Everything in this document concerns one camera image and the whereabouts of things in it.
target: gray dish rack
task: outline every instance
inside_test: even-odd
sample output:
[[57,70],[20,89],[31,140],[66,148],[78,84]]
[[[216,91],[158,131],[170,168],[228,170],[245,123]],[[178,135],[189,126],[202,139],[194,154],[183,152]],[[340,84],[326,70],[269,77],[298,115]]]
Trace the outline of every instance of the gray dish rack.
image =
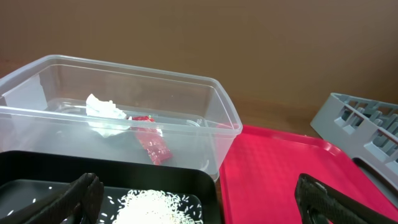
[[398,190],[398,105],[332,93],[311,126]]

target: black tray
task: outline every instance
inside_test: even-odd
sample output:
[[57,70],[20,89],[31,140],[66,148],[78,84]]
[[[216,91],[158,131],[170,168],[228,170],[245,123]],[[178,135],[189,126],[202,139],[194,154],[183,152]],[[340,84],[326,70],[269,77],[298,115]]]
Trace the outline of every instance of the black tray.
[[33,199],[48,196],[87,172],[95,173],[105,186],[98,221],[111,223],[115,219],[111,221],[111,216],[116,217],[121,206],[118,198],[129,190],[152,189],[189,196],[181,210],[194,205],[189,214],[195,221],[221,223],[213,179],[200,170],[22,151],[0,153],[0,218],[11,210],[16,212],[30,205]]

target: red tray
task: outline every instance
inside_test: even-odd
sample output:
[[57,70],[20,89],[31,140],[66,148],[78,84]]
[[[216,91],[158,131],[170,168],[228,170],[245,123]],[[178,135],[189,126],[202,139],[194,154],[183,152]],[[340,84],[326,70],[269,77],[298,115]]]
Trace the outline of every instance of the red tray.
[[301,223],[294,197],[307,173],[398,220],[398,210],[336,146],[317,138],[244,126],[220,168],[226,224]]

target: clear plastic container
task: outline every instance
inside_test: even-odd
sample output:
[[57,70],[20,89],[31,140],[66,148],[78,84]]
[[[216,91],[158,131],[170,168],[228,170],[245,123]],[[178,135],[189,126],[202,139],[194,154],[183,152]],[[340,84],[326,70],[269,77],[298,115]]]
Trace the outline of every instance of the clear plastic container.
[[[151,115],[155,123],[87,116],[85,101],[91,93],[113,100],[128,116]],[[162,165],[200,169],[217,178],[242,131],[218,81],[117,63],[49,55],[1,79],[0,94],[3,151],[152,164],[136,132],[160,129],[173,154]],[[104,138],[89,123],[121,133]],[[132,129],[119,128],[126,126]]]

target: brown wall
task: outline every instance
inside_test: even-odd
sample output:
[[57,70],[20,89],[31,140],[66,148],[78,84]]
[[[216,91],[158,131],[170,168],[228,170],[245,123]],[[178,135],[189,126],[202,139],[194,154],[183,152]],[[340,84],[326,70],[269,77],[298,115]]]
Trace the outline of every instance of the brown wall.
[[398,1],[0,1],[0,59],[48,54],[213,77],[236,101],[398,103]]

